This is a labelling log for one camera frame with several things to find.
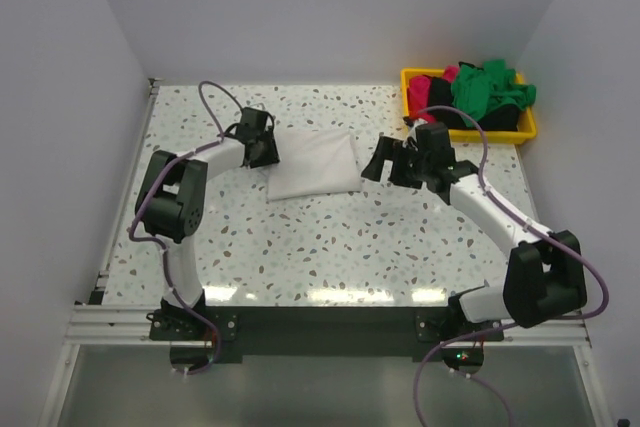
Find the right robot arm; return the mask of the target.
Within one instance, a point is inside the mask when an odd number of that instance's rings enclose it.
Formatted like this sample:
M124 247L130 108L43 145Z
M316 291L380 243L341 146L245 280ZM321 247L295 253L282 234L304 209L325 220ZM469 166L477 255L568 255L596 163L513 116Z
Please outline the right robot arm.
M493 188L478 165L457 159L444 124L415 123L404 140L380 137L361 175L379 181L386 164L391 166L391 184L426 187L472 220L507 259L502 285L451 296L450 323L511 319L530 328L585 306L577 238L569 231L552 232L525 216Z

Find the white t shirt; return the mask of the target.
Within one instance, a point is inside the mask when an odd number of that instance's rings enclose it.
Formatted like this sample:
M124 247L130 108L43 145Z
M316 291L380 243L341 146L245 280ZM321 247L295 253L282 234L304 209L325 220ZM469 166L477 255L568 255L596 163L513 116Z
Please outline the white t shirt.
M348 129L287 128L277 132L275 140L280 161L268 171L268 201L361 190Z

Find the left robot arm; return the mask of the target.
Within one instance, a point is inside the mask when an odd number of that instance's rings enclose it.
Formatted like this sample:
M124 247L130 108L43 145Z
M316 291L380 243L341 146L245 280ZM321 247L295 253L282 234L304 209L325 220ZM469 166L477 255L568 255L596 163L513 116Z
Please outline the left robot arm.
M133 242L153 242L161 252L165 282L161 306L196 312L204 304L194 235L205 216L208 183L237 168L256 169L280 161L275 118L253 107L218 139L183 153L155 151L147 164L129 228Z

